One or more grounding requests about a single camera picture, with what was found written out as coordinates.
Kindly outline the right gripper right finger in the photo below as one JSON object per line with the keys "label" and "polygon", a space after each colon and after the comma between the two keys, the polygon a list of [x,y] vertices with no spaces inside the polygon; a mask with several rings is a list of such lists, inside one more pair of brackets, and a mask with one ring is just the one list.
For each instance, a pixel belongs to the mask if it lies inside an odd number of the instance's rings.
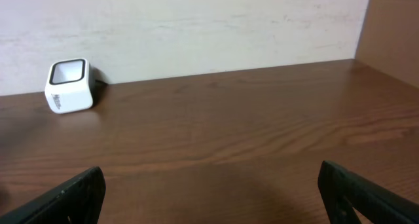
{"label": "right gripper right finger", "polygon": [[417,223],[418,205],[344,167],[323,161],[318,189],[331,223]]}

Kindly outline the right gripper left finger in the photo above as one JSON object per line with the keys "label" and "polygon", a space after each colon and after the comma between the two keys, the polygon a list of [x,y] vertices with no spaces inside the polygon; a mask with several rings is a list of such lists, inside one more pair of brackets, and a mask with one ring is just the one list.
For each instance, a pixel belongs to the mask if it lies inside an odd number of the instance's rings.
{"label": "right gripper left finger", "polygon": [[2,215],[1,224],[96,224],[105,191],[103,172],[95,166]]}

